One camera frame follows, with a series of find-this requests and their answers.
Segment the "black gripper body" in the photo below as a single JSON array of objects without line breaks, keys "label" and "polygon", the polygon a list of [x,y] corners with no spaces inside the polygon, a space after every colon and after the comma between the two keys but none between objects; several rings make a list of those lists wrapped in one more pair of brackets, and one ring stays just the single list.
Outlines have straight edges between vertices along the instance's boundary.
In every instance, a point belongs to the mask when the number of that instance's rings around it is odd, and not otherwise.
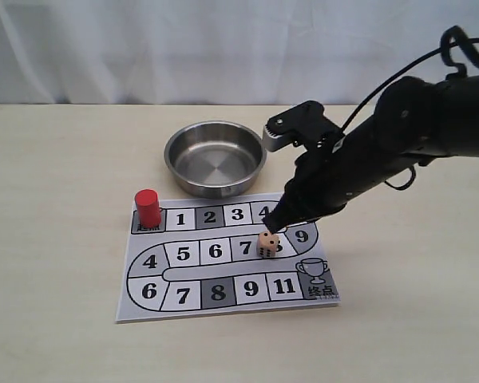
[{"label": "black gripper body", "polygon": [[277,205],[278,227],[333,215],[391,176],[431,162],[422,145],[437,122],[438,98],[435,85],[404,77],[382,93],[373,115],[337,150],[315,149],[298,157]]}]

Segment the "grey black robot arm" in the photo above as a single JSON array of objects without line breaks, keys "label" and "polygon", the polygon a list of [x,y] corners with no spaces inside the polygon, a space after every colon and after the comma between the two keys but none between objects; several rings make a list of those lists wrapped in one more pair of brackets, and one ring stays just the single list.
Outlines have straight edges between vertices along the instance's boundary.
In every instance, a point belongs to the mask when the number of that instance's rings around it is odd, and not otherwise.
[{"label": "grey black robot arm", "polygon": [[272,212],[275,233],[341,211],[349,201],[414,165],[452,156],[479,157],[479,76],[431,84],[403,77],[378,98],[373,114],[349,134],[305,101],[265,124],[270,152],[288,144],[306,151]]}]

